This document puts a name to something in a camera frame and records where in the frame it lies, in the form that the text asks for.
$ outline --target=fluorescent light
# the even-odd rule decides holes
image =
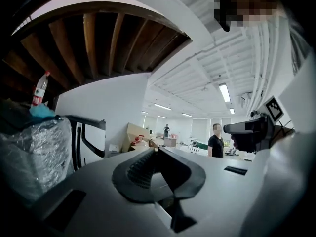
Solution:
[[[228,89],[227,89],[226,83],[219,85],[219,89],[222,92],[222,95],[224,97],[225,102],[230,102],[231,98],[229,97],[229,93],[228,93]]]
[[[182,115],[187,116],[187,117],[191,117],[191,115],[188,115],[188,114],[185,114],[185,113],[182,113]]]
[[[160,107],[160,108],[164,108],[164,109],[166,109],[166,110],[171,110],[170,108],[165,107],[165,106],[162,106],[162,105],[158,105],[158,104],[154,104],[154,105],[157,106],[157,107]]]

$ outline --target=man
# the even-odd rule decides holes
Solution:
[[[169,128],[168,124],[166,124],[166,126],[164,127],[163,139],[165,137],[169,136],[169,130],[170,130],[170,128]]]
[[[213,125],[214,135],[208,140],[208,156],[223,158],[224,140],[221,137],[222,127],[220,124]]]

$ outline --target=clear plastic wrap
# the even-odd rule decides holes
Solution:
[[[31,206],[73,172],[71,125],[55,118],[14,135],[0,133],[0,164],[8,185]]]

